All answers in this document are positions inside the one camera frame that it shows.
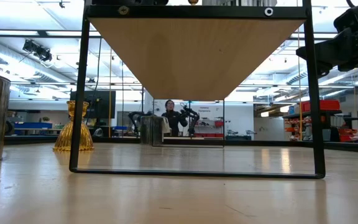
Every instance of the cable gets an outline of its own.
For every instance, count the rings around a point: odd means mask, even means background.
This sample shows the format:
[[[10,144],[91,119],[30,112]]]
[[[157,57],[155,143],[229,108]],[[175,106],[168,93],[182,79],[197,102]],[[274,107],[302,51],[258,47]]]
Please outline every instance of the cable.
[[[92,95],[92,100],[91,100],[91,104],[89,105],[89,113],[88,113],[88,117],[86,118],[86,123],[88,124],[88,121],[90,119],[90,114],[92,111],[92,106],[94,105],[94,96],[96,94],[96,90],[98,89],[98,84],[99,84],[99,65],[100,65],[100,51],[101,51],[101,47],[102,47],[102,38],[100,38],[100,42],[99,42],[99,55],[98,55],[98,81],[96,81],[96,87],[93,90],[93,95]]]
[[[22,60],[20,60],[18,63],[21,63],[21,62],[22,62],[24,59],[26,59],[30,54],[31,54],[31,52],[28,53],[26,56],[24,56],[24,58],[22,58]]]
[[[45,68],[50,68],[50,67],[53,66],[53,64],[51,64],[51,65],[46,65],[46,64],[43,63],[43,61],[41,61],[41,65],[43,65]]]
[[[349,7],[354,7],[353,3],[351,0],[346,0],[347,4],[349,5]]]

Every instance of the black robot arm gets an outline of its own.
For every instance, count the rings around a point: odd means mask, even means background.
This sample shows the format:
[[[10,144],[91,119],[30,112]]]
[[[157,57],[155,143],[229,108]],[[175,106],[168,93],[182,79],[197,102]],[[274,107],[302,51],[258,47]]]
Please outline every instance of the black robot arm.
[[[338,35],[314,45],[318,75],[327,75],[335,66],[341,72],[358,68],[358,6],[350,0],[347,2],[351,8],[334,21]],[[299,48],[296,54],[307,60],[305,47]]]
[[[196,132],[194,127],[196,126],[197,121],[200,119],[200,116],[197,112],[193,111],[191,108],[187,108],[187,105],[182,105],[182,107],[183,109],[180,110],[180,116],[182,118],[186,118],[186,117],[190,118],[189,135],[194,136],[194,133]]]
[[[137,122],[140,122],[141,117],[143,117],[143,116],[150,116],[150,115],[153,115],[153,113],[150,112],[150,111],[147,112],[147,113],[143,113],[143,112],[140,112],[140,111],[134,111],[134,112],[131,112],[131,113],[128,114],[129,119],[131,119],[132,124],[135,126],[135,128],[134,128],[134,133],[138,133],[138,132],[139,132],[139,130],[137,129],[136,121],[137,121]]]

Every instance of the ceiling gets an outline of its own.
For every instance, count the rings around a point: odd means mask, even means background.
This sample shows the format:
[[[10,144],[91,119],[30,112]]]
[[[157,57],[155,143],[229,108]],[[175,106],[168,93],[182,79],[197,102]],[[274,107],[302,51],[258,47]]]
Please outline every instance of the ceiling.
[[[83,1],[66,0],[63,2],[64,8],[59,6],[59,2],[60,0],[0,0],[0,75],[10,78],[13,82],[25,82],[23,85],[13,85],[12,99],[67,99],[69,91],[76,89]],[[170,0],[170,3],[187,4],[187,1]],[[358,0],[353,0],[353,3],[358,4]],[[278,0],[277,4],[296,5],[296,0]],[[346,1],[312,0],[312,5],[315,37],[334,37],[336,30],[333,20],[348,9]],[[99,34],[93,26],[91,30],[87,80],[97,77],[99,71],[98,89],[117,90],[117,100],[140,100],[142,87],[138,79],[110,46],[98,38]],[[295,33],[284,41],[226,100],[244,101],[252,96],[251,101],[269,103],[296,101],[299,100],[300,93],[301,98],[307,97],[307,78],[297,80],[300,74],[303,74],[301,77],[307,77],[306,63],[295,55],[295,50],[305,45],[302,32],[303,28],[300,27],[299,40],[298,34]],[[52,63],[41,65],[36,56],[23,51],[25,40],[33,40],[36,44],[50,49],[53,54]],[[349,73],[333,70],[328,76],[320,78],[319,83],[323,87],[335,87],[322,88],[323,96],[344,90],[355,83],[358,84],[358,70]],[[94,83],[87,83],[87,90],[94,88]]]

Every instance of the black metal frame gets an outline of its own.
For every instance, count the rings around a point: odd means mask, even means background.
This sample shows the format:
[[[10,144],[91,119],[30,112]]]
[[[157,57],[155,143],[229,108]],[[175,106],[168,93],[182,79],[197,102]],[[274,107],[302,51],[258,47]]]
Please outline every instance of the black metal frame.
[[[266,7],[225,7],[225,6],[92,6],[85,0],[83,25],[81,33],[80,67],[78,69],[77,95],[75,102],[73,136],[71,139],[69,169],[77,173],[94,174],[134,174],[134,175],[191,175],[204,177],[268,177],[292,179],[322,179],[326,175],[324,160],[324,144],[319,118],[319,88],[316,72],[316,55],[314,51],[313,16],[311,0],[303,0],[302,7],[273,7],[274,14],[267,17]],[[81,110],[85,90],[86,62],[90,31],[89,17],[114,18],[188,18],[188,19],[263,19],[263,20],[305,20],[305,45],[307,50],[307,67],[313,128],[314,174],[269,174],[269,173],[228,173],[228,172],[191,172],[168,170],[106,170],[79,169],[78,153],[80,144]]]

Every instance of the black jacket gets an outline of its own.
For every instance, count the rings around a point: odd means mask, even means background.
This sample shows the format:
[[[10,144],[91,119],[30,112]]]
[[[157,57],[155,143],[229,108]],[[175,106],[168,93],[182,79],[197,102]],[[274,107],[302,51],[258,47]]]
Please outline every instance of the black jacket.
[[[169,127],[172,129],[172,136],[174,137],[179,135],[179,122],[183,127],[187,126],[186,117],[182,117],[180,115],[181,114],[177,111],[167,111],[161,115],[168,118]]]

